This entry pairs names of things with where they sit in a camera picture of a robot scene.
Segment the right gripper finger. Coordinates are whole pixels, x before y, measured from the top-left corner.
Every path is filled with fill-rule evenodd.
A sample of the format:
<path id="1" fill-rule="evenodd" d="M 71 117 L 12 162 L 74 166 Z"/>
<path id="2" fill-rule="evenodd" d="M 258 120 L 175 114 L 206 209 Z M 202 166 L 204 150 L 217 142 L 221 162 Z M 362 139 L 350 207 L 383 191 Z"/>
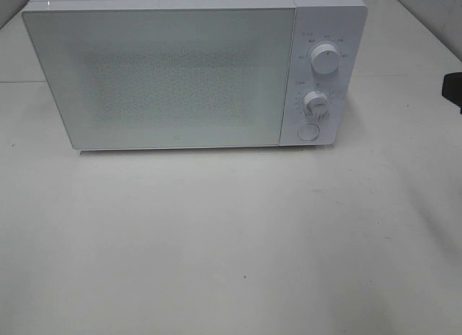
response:
<path id="1" fill-rule="evenodd" d="M 454 72 L 443 77 L 441 95 L 456 105 L 462 113 L 462 73 Z"/>

